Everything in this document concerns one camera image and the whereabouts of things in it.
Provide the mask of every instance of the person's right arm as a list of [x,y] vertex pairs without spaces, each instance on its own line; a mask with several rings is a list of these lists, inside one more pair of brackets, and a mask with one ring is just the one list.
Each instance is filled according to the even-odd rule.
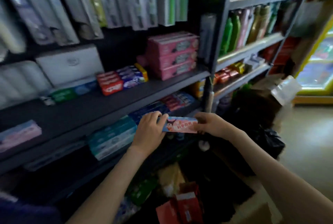
[[213,113],[198,113],[194,129],[230,141],[257,175],[287,223],[333,223],[333,203]]

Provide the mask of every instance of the person's left hand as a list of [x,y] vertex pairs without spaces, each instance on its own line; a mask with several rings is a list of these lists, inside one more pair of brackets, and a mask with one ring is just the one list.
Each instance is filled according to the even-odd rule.
[[145,114],[138,125],[133,143],[134,147],[147,158],[162,142],[165,132],[162,132],[163,126],[166,123],[169,115],[159,111]]

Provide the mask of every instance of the person's right hand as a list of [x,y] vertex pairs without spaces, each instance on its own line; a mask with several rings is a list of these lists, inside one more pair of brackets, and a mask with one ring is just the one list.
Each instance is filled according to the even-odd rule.
[[240,131],[240,129],[214,113],[199,112],[194,117],[198,120],[198,123],[193,124],[192,129],[207,132],[228,141],[231,141],[235,137],[235,134]]

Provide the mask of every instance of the person's left arm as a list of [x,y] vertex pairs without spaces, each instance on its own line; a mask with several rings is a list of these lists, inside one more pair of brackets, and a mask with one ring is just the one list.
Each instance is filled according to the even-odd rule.
[[162,128],[168,118],[160,112],[144,115],[133,143],[103,182],[77,209],[66,224],[110,224],[135,173],[144,160],[160,145],[165,133]]

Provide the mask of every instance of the cartoon character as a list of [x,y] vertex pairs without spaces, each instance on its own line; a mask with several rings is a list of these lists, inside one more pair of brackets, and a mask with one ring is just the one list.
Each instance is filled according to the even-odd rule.
[[166,128],[170,131],[170,132],[173,132],[173,124],[175,123],[176,120],[172,120],[172,121],[169,121],[169,120],[166,120]]

